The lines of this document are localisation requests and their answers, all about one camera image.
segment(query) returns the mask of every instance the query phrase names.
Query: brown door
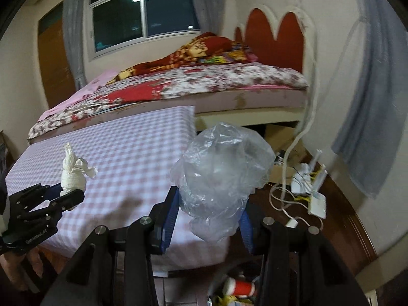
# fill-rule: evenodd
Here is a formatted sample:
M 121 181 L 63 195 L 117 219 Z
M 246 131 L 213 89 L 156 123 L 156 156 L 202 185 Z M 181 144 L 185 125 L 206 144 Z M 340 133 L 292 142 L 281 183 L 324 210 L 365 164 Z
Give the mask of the brown door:
M 62 38 L 62 19 L 38 35 L 38 59 L 45 96 L 52 108 L 75 93 Z

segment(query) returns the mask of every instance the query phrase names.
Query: plastic bag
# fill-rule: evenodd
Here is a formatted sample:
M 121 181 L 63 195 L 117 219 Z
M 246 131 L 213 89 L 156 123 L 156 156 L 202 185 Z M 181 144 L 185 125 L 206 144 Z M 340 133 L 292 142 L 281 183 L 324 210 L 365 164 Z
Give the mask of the plastic bag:
M 246 127 L 218 123 L 201 132 L 171 170 L 191 231 L 215 243 L 238 228 L 248 197 L 269 180 L 270 145 Z

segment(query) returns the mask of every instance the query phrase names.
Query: bolt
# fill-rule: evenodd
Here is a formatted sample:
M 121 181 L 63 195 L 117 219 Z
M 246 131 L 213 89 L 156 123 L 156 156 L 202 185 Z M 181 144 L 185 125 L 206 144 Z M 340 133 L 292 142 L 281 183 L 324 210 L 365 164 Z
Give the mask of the bolt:
M 97 227 L 95 228 L 95 233 L 96 233 L 97 235 L 102 235 L 103 233 L 105 233 L 105 231 L 106 231 L 106 227 L 105 227 L 105 226 L 97 226 Z
M 310 226 L 309 229 L 307 229 L 308 232 L 310 232 L 312 235 L 317 235 L 319 234 L 320 230 L 316 226 Z
M 152 219 L 149 216 L 144 216 L 140 218 L 140 223 L 143 225 L 150 224 L 152 222 Z
M 274 219 L 274 218 L 270 218 L 269 216 L 266 216 L 262 221 L 263 221 L 267 226 L 271 226 L 272 224 L 275 223 L 275 219 Z

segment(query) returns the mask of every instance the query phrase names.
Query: checkered fabric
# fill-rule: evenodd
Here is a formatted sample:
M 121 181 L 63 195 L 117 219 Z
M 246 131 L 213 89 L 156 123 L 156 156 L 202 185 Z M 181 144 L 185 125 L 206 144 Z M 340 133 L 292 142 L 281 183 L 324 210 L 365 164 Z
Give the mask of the checkered fabric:
M 85 200 L 64 212 L 58 233 L 43 246 L 72 256 L 98 225 L 128 226 L 164 201 L 172 183 L 169 170 L 195 135 L 194 107 L 181 106 L 124 117 L 33 144 L 9 172 L 9 194 L 41 183 L 60 182 L 64 144 L 98 169 L 87 178 Z M 152 257 L 155 270 L 197 268 L 223 262 L 228 241 L 211 246 L 189 229 L 190 217 L 180 210 L 171 245 Z

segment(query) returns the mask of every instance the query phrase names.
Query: headboard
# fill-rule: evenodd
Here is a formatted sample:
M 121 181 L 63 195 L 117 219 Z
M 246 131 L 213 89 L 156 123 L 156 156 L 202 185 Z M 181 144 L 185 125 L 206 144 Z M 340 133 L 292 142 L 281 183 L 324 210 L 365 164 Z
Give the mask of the headboard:
M 303 26 L 304 35 L 299 24 Z M 254 8 L 248 16 L 246 27 L 241 25 L 235 29 L 235 40 L 251 47 L 259 62 L 295 69 L 303 73 L 312 85 L 316 31 L 303 10 L 288 7 L 278 22 L 269 7 L 262 5 Z

